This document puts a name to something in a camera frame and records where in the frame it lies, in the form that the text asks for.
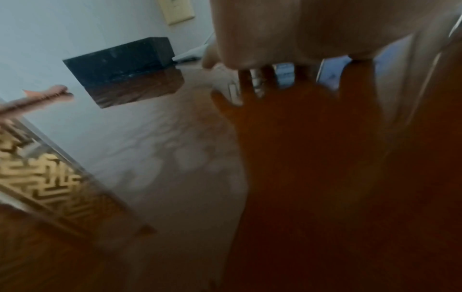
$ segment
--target wall plate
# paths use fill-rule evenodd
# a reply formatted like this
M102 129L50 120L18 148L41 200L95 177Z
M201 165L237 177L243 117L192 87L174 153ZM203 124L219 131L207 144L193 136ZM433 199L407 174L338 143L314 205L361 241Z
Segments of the wall plate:
M158 0L168 25L194 18L191 0Z

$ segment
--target beige outlet cover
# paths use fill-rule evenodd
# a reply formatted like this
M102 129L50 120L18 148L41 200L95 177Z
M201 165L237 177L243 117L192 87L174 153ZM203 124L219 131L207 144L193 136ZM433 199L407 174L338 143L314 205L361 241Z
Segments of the beige outlet cover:
M168 25L194 18L191 0L158 0Z

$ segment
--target light switch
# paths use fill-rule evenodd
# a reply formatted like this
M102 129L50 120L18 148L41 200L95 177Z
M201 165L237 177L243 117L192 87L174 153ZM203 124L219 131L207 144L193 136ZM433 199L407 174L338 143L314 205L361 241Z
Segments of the light switch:
M194 18L191 0L158 0L168 25Z

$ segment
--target electrical outlet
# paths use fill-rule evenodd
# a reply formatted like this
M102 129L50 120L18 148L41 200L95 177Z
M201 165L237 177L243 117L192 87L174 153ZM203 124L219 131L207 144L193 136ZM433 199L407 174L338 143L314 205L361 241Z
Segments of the electrical outlet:
M191 0L158 0L168 25L194 18Z

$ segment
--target white wall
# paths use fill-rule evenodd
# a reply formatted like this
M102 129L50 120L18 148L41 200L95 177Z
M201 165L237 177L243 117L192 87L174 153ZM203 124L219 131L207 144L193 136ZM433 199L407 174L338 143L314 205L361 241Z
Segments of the white wall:
M201 45L213 31L209 2L192 3L194 19L168 26L157 0L2 0L0 98L18 99L22 89L68 86L76 96L72 106L54 105L46 114L26 116L66 148L92 124L104 121L106 112L62 60L146 37L169 37L176 54Z

